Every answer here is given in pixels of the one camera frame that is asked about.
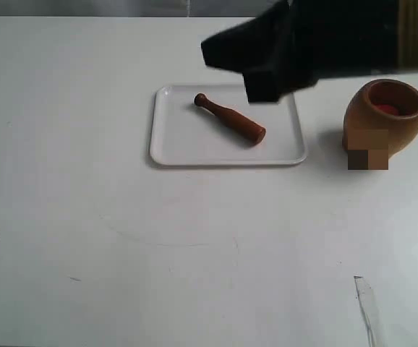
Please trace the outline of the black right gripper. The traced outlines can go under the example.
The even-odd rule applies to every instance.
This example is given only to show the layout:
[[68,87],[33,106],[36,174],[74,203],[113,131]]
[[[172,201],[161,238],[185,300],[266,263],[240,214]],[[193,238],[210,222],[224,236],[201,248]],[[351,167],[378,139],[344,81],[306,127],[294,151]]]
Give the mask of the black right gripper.
[[249,103],[276,103],[321,79],[417,73],[418,1],[277,1],[200,47],[242,74]]

